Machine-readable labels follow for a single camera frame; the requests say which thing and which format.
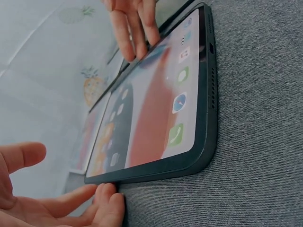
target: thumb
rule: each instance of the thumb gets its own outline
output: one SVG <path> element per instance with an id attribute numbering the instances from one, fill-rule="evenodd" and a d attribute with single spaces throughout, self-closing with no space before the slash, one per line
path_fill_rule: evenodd
<path id="1" fill-rule="evenodd" d="M 41 143 L 0 146 L 0 208 L 10 209 L 15 202 L 9 174 L 41 162 L 45 154 L 46 148 Z"/>

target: app icon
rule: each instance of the app icon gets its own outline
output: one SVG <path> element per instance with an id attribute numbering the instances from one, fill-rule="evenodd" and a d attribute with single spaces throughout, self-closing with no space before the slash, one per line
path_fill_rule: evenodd
<path id="1" fill-rule="evenodd" d="M 184 24 L 184 28 L 187 28 L 188 26 L 190 26 L 192 20 L 193 20 L 192 18 L 188 19 L 188 21 Z"/>
<path id="2" fill-rule="evenodd" d="M 189 52 L 190 52 L 190 47 L 188 46 L 184 51 L 181 52 L 181 54 L 179 55 L 179 63 L 181 63 L 182 61 L 184 61 L 188 56 L 189 56 Z"/>
<path id="3" fill-rule="evenodd" d="M 111 136 L 113 130 L 114 130 L 114 124 L 110 123 L 108 124 L 105 129 L 103 130 L 103 135 L 102 137 L 104 137 L 106 140 Z"/>
<path id="4" fill-rule="evenodd" d="M 121 104 L 121 105 L 119 106 L 119 109 L 118 109 L 118 111 L 117 111 L 117 116 L 122 112 L 123 107 L 124 107 L 124 104 Z"/>
<path id="5" fill-rule="evenodd" d="M 122 94 L 122 100 L 126 98 L 127 93 L 128 93 L 128 89 L 126 89 L 126 90 L 123 92 L 123 94 Z"/>
<path id="6" fill-rule="evenodd" d="M 186 104 L 186 92 L 178 95 L 175 99 L 174 99 L 174 105 L 172 107 L 172 113 L 177 113 L 180 110 L 182 110 L 185 107 Z"/>
<path id="7" fill-rule="evenodd" d="M 181 45 L 183 45 L 185 42 L 187 42 L 191 37 L 191 31 L 189 31 L 186 35 L 184 35 L 182 37 L 182 40 L 181 40 Z"/>
<path id="8" fill-rule="evenodd" d="M 189 68 L 186 66 L 178 75 L 178 83 L 181 84 L 188 78 Z"/>
<path id="9" fill-rule="evenodd" d="M 116 112 L 114 111 L 114 112 L 110 115 L 110 119 L 109 119 L 110 122 L 114 119 L 115 115 L 116 115 Z"/>
<path id="10" fill-rule="evenodd" d="M 106 151 L 106 144 L 103 145 L 101 152 L 102 152 L 102 153 L 105 153 L 105 151 Z"/>
<path id="11" fill-rule="evenodd" d="M 183 137 L 183 124 L 178 124 L 172 127 L 169 131 L 168 146 L 172 147 L 182 142 Z"/>
<path id="12" fill-rule="evenodd" d="M 118 153 L 114 153 L 112 156 L 112 160 L 110 162 L 110 166 L 114 166 L 115 164 L 117 164 L 118 159 L 119 159 L 119 154 Z"/>
<path id="13" fill-rule="evenodd" d="M 107 146 L 107 149 L 109 150 L 113 145 L 113 140 L 110 140 Z"/>

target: phone app icon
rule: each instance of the phone app icon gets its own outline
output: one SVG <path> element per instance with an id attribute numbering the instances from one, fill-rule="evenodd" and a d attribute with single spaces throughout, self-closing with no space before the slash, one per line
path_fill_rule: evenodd
<path id="1" fill-rule="evenodd" d="M 179 74 L 178 74 L 178 83 L 181 84 L 188 78 L 189 68 L 186 66 Z"/>
<path id="2" fill-rule="evenodd" d="M 183 137 L 183 124 L 178 124 L 172 127 L 169 131 L 168 146 L 173 147 L 182 142 Z"/>
<path id="3" fill-rule="evenodd" d="M 188 21 L 184 24 L 184 28 L 188 28 L 192 23 L 192 18 L 189 18 Z"/>
<path id="4" fill-rule="evenodd" d="M 183 92 L 182 94 L 178 95 L 174 99 L 174 105 L 172 107 L 172 113 L 177 113 L 180 110 L 182 110 L 185 107 L 186 104 L 186 92 Z"/>
<path id="5" fill-rule="evenodd" d="M 185 48 L 185 50 L 182 51 L 181 54 L 179 55 L 179 63 L 181 63 L 182 61 L 184 61 L 184 60 L 189 56 L 189 52 L 190 52 L 190 47 L 188 46 L 188 47 Z"/>
<path id="6" fill-rule="evenodd" d="M 187 42 L 191 37 L 191 31 L 187 32 L 183 37 L 182 37 L 182 40 L 181 40 L 181 45 L 183 45 L 185 42 Z"/>
<path id="7" fill-rule="evenodd" d="M 118 159 L 119 159 L 119 154 L 118 153 L 114 153 L 112 156 L 112 160 L 110 162 L 110 166 L 114 166 L 115 164 L 117 164 Z"/>

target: finger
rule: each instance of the finger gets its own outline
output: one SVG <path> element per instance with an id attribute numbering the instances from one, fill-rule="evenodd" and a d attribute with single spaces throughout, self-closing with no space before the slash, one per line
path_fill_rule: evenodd
<path id="1" fill-rule="evenodd" d="M 11 174 L 41 162 L 45 158 L 46 148 L 42 143 L 24 142 L 0 146 L 0 155 L 5 161 L 8 173 Z"/>
<path id="2" fill-rule="evenodd" d="M 151 45 L 160 40 L 159 30 L 156 24 L 156 2 L 155 0 L 143 0 L 138 7 L 138 13 L 143 22 L 143 28 Z"/>
<path id="3" fill-rule="evenodd" d="M 41 199 L 40 202 L 52 216 L 62 218 L 89 200 L 94 195 L 96 188 L 96 185 L 85 185 L 55 199 Z"/>
<path id="4" fill-rule="evenodd" d="M 120 227 L 122 226 L 125 212 L 124 196 L 115 193 L 110 197 L 107 210 L 104 213 L 98 227 Z"/>
<path id="5" fill-rule="evenodd" d="M 129 39 L 126 15 L 121 11 L 114 10 L 110 13 L 110 19 L 122 55 L 127 61 L 134 60 L 135 54 L 132 43 Z"/>
<path id="6" fill-rule="evenodd" d="M 129 13 L 127 20 L 131 29 L 136 56 L 138 59 L 141 59 L 147 53 L 147 47 L 140 17 L 138 13 Z"/>
<path id="7" fill-rule="evenodd" d="M 108 204 L 110 197 L 116 193 L 116 187 L 112 183 L 101 185 L 96 190 L 96 204 Z"/>
<path id="8" fill-rule="evenodd" d="M 107 183 L 103 187 L 99 186 L 97 188 L 95 200 L 96 200 L 96 205 L 98 206 L 98 210 L 93 220 L 93 223 L 95 224 L 101 223 L 102 218 L 106 215 L 110 198 L 115 193 L 116 193 L 116 187 L 111 183 Z"/>

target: gray fabric surface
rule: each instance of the gray fabric surface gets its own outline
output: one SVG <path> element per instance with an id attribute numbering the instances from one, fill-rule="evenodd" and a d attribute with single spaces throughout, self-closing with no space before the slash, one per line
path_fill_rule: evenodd
<path id="1" fill-rule="evenodd" d="M 303 226 L 303 1 L 214 0 L 219 131 L 203 172 L 122 185 L 130 227 Z"/>

